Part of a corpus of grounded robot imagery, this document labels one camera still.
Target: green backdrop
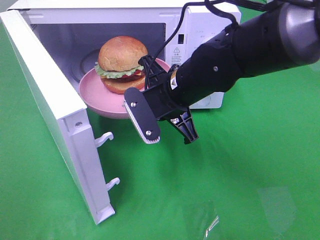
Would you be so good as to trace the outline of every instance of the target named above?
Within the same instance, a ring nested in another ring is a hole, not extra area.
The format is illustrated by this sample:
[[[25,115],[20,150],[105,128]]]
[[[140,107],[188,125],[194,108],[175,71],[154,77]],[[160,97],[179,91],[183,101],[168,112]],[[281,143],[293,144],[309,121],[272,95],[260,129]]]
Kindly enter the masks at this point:
[[[121,180],[95,225],[0,25],[0,240],[202,240],[215,219],[207,239],[320,239],[319,71],[240,79],[220,109],[192,111],[189,145],[166,122],[146,145],[88,110],[96,137],[114,134],[98,149],[106,181]]]

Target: warning label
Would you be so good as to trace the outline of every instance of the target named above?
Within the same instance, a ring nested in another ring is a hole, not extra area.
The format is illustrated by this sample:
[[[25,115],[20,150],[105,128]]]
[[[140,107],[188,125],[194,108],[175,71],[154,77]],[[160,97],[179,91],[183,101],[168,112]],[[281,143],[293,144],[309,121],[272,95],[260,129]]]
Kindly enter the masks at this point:
[[[171,52],[171,65],[178,64],[181,65],[184,61],[184,47],[181,45],[172,45],[170,48]]]

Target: open microwave door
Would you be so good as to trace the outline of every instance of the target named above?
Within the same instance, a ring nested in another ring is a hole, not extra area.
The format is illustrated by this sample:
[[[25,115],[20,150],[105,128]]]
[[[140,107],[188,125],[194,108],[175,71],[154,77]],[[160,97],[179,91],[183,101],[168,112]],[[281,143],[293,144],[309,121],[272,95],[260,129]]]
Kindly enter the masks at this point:
[[[96,224],[115,213],[97,147],[111,132],[95,139],[87,106],[17,10],[0,13],[37,106]]]

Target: sesame-free bun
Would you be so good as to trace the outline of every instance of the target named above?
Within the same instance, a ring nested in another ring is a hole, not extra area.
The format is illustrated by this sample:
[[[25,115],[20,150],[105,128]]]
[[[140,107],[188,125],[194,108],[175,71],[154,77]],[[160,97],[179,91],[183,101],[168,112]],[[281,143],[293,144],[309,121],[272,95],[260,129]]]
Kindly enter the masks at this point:
[[[116,36],[100,49],[98,63],[105,71],[123,72],[139,66],[141,57],[148,54],[146,46],[131,36]]]
[[[101,81],[110,92],[124,94],[128,88],[142,89],[145,86],[145,77],[146,76],[142,74],[133,81],[122,82],[114,78],[101,78]]]

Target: lettuce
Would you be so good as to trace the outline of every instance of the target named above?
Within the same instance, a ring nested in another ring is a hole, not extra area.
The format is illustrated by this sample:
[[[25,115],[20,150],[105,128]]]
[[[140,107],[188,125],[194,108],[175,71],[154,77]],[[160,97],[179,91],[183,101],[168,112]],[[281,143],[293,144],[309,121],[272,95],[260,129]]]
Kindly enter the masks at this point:
[[[131,76],[136,70],[142,71],[144,69],[144,66],[139,65],[128,71],[105,71],[99,66],[97,62],[95,64],[96,64],[94,66],[95,72],[101,77],[108,78],[108,79],[118,79],[118,78],[121,78],[123,75]]]

